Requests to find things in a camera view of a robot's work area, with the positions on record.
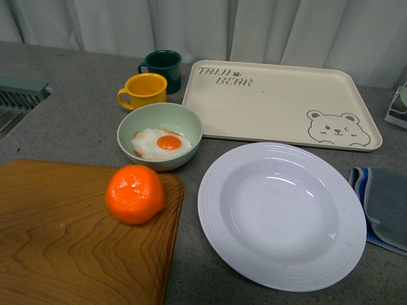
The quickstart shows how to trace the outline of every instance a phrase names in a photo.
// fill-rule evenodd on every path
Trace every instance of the cream tray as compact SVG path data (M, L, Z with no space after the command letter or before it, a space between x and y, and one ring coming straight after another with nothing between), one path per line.
M183 105L201 117L205 137L351 151L382 144L352 78L336 70L202 60Z

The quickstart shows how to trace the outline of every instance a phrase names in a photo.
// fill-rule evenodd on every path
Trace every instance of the bear face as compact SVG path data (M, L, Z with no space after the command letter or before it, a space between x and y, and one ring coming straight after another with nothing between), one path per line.
M320 111L311 110L307 116L311 119L308 134L318 143L363 147L370 143L370 136L359 126L359 118L354 114L325 115Z

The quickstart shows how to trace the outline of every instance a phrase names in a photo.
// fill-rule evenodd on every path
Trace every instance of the yellow mug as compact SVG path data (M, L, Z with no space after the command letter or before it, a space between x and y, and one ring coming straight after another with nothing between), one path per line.
M167 80L155 73L143 73L129 78L123 89L117 93L119 104L128 110L135 110L145 105L167 101ZM127 94L130 103L123 100Z

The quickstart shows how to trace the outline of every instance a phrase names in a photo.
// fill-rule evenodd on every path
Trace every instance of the dark green mug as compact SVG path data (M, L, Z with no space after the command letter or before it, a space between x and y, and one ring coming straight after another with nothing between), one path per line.
M167 80L167 94L171 94L181 89L180 63L181 56L175 51L154 51L139 64L139 73L143 73L142 67L147 67L148 72L162 75Z

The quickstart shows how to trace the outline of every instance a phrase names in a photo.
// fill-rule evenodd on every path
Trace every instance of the curtain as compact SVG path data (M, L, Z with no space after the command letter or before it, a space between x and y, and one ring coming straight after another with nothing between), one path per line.
M0 41L338 69L382 88L406 81L406 33L405 0L0 0Z

